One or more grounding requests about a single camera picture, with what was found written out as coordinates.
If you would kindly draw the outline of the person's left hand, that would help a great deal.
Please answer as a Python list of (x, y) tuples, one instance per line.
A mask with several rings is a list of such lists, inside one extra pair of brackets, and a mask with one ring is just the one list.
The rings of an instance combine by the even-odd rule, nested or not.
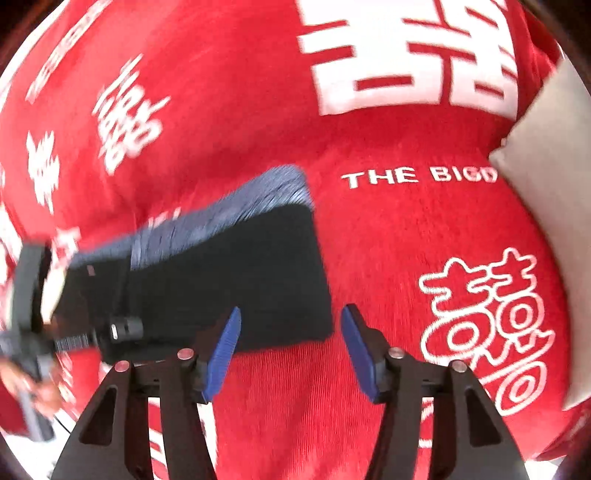
[(61, 378), (62, 369), (56, 362), (51, 365), (48, 379), (35, 381), (13, 362), (1, 360), (1, 381), (7, 391), (15, 399), (22, 392), (29, 393), (35, 409), (46, 418), (53, 416), (62, 407), (63, 399), (59, 391)]

